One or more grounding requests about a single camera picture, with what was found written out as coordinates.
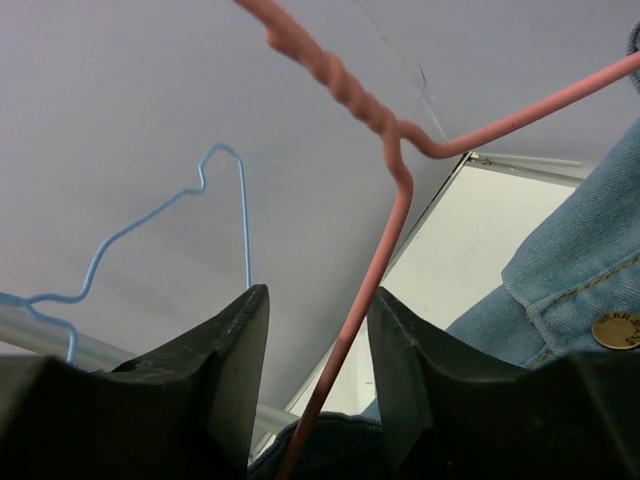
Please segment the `blue denim skirt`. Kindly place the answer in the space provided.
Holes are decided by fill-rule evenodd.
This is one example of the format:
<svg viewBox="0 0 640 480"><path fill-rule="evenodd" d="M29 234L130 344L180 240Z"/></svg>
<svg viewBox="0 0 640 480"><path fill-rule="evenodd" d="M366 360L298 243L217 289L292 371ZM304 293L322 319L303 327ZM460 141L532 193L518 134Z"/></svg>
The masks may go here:
<svg viewBox="0 0 640 480"><path fill-rule="evenodd" d="M500 285L442 331L536 370L580 353L639 358L639 129L520 245ZM378 399L359 416L325 412L317 389L250 467L252 479L397 479Z"/></svg>

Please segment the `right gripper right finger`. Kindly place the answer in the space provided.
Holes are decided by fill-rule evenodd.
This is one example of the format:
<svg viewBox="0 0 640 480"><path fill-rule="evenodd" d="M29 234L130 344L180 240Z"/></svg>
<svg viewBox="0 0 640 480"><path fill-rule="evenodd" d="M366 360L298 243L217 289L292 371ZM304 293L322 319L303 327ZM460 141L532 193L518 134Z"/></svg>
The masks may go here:
<svg viewBox="0 0 640 480"><path fill-rule="evenodd" d="M635 479L639 358L570 354L527 370L422 320L386 289L368 335L397 479Z"/></svg>

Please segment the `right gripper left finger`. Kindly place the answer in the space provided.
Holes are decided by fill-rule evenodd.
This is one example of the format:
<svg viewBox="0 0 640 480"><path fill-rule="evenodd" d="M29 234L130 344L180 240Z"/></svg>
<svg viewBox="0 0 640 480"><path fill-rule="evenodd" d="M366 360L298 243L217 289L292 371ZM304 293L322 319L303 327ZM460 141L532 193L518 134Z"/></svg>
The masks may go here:
<svg viewBox="0 0 640 480"><path fill-rule="evenodd" d="M52 357L1 360L5 479L243 479L269 323L256 285L144 354L169 374L86 372Z"/></svg>

